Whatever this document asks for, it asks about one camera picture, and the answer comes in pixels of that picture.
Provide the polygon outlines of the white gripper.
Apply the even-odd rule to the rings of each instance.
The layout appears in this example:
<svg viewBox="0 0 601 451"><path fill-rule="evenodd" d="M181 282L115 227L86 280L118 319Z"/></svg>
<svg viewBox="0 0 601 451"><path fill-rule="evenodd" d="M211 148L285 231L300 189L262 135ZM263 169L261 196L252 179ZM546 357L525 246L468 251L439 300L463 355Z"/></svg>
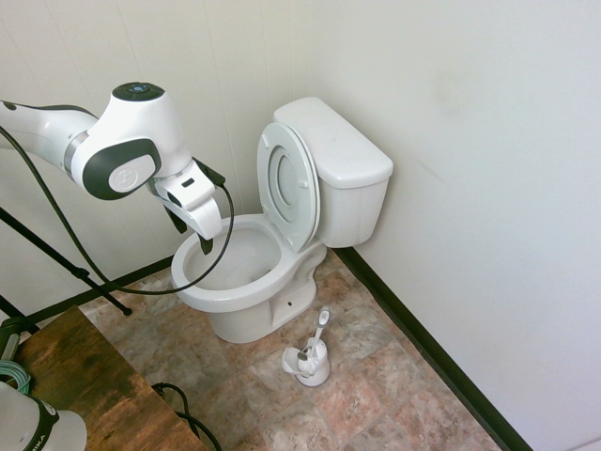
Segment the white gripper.
<svg viewBox="0 0 601 451"><path fill-rule="evenodd" d="M190 162L175 175L154 178L153 194L163 203L179 234L187 226L198 234L199 245L206 256L213 250L213 239L222 230L222 217L213 199L215 186L196 162Z"/></svg>

